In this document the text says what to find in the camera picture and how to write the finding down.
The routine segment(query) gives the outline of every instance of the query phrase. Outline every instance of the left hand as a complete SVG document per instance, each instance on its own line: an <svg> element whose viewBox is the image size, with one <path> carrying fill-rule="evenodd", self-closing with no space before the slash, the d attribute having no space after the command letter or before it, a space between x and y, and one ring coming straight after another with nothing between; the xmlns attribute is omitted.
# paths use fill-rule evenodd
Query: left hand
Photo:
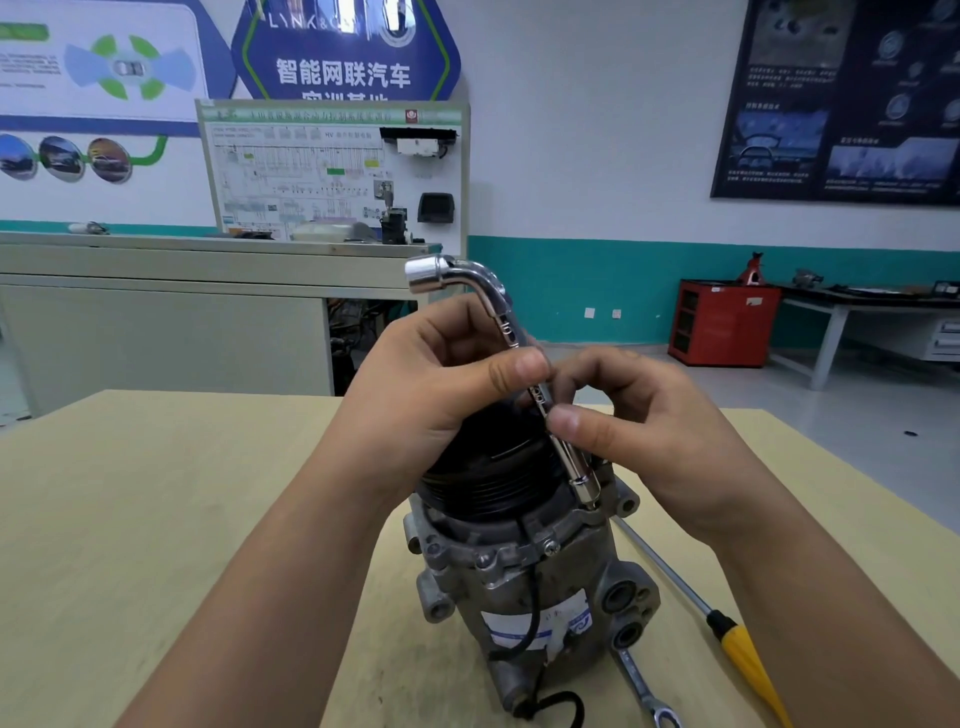
<svg viewBox="0 0 960 728"><path fill-rule="evenodd" d="M396 507L464 418L549 376L539 349L507 350L475 295L432 303L387 326L313 457Z"/></svg>

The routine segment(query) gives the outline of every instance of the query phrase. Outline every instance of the hand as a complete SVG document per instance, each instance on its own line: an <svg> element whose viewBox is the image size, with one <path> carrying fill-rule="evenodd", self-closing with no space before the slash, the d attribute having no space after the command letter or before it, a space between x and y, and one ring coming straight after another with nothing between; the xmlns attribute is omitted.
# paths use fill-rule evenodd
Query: hand
<svg viewBox="0 0 960 728"><path fill-rule="evenodd" d="M611 398L612 417L569 405L588 385ZM673 364L591 347L557 367L553 396L551 431L634 471L683 529L711 546L783 523L779 511L801 508Z"/></svg>
<svg viewBox="0 0 960 728"><path fill-rule="evenodd" d="M315 456L345 463L368 495L398 505L464 418L549 378L540 350L505 350L472 294L394 321L364 359Z"/></svg>

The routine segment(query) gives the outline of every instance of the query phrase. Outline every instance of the teal wall stripe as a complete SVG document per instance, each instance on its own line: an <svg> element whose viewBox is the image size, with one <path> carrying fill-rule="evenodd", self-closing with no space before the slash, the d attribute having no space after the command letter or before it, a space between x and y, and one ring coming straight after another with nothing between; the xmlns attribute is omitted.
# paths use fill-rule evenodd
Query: teal wall stripe
<svg viewBox="0 0 960 728"><path fill-rule="evenodd" d="M669 337L680 279L733 279L751 253L764 252L763 275L790 280L809 268L827 284L904 285L960 280L960 252L801 248L710 243L570 240L472 235L470 257L489 265L514 298L517 315L553 342L662 344ZM595 319L584 309L596 308ZM619 308L623 318L612 311ZM774 345L814 347L826 316L781 310Z"/></svg>
<svg viewBox="0 0 960 728"><path fill-rule="evenodd" d="M44 220L0 220L4 232L70 232L70 223ZM215 226L204 225L114 225L106 223L115 235L161 235L164 237L204 237L217 232Z"/></svg>

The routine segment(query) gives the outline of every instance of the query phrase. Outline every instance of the right hand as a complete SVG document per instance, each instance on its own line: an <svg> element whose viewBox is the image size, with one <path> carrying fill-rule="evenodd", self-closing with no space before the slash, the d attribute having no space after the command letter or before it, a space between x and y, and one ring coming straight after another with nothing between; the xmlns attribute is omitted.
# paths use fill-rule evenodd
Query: right hand
<svg viewBox="0 0 960 728"><path fill-rule="evenodd" d="M572 406L585 386L613 402L613 416ZM799 502L676 365L612 347L561 362L547 418L563 440L629 468L664 510L710 546L775 530Z"/></svg>

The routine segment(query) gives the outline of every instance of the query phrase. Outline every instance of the red tool cabinet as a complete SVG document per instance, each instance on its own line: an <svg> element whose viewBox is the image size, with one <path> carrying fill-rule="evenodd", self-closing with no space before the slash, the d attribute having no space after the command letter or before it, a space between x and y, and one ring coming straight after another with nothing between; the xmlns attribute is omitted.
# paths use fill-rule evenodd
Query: red tool cabinet
<svg viewBox="0 0 960 728"><path fill-rule="evenodd" d="M733 280L681 280L669 353L691 367L762 367L780 289Z"/></svg>

